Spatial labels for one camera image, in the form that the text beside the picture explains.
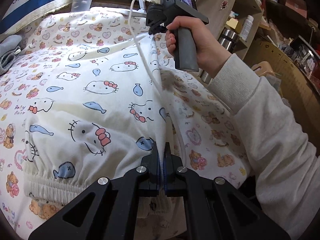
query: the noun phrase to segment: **silver screw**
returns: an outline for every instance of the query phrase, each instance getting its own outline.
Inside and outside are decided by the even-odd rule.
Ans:
[[[139,166],[136,171],[139,173],[144,173],[146,172],[147,168],[145,166]]]
[[[180,166],[179,168],[177,168],[177,171],[179,173],[186,173],[187,172],[187,167],[183,167],[183,166]]]
[[[100,179],[98,179],[98,183],[100,184],[100,185],[106,185],[107,183],[108,183],[108,178],[106,178],[106,177],[102,177],[102,178],[100,178]]]
[[[218,185],[223,185],[226,182],[226,180],[224,178],[218,177],[214,180],[214,182]]]

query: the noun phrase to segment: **white sweatshirt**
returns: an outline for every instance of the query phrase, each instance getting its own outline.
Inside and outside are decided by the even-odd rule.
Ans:
[[[263,211],[292,240],[298,239],[320,208],[316,148],[267,79],[259,78],[235,54],[208,89],[234,114]]]

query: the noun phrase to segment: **gray handle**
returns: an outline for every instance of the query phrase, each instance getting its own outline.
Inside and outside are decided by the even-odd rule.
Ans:
[[[176,38],[174,50],[175,68],[183,71],[198,72],[195,41],[190,29],[180,27],[172,32]]]

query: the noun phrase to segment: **hand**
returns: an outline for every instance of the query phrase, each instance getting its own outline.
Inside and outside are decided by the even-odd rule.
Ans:
[[[165,34],[166,45],[171,55],[176,49],[176,39],[169,30],[175,30],[179,27],[191,30],[196,44],[198,65],[214,78],[229,59],[231,53],[222,47],[200,19],[177,16],[167,26],[168,31]]]

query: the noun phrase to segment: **folded gray fabric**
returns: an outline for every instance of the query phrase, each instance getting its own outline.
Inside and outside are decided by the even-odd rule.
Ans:
[[[16,55],[14,53],[18,49],[20,49],[20,47],[16,46],[15,49],[9,50],[2,55],[2,57],[0,58],[0,75],[6,73],[9,68],[12,67],[13,63],[16,60]]]
[[[2,41],[0,44],[0,57],[2,57],[8,51],[14,50],[21,40],[22,38],[20,35],[11,35]]]

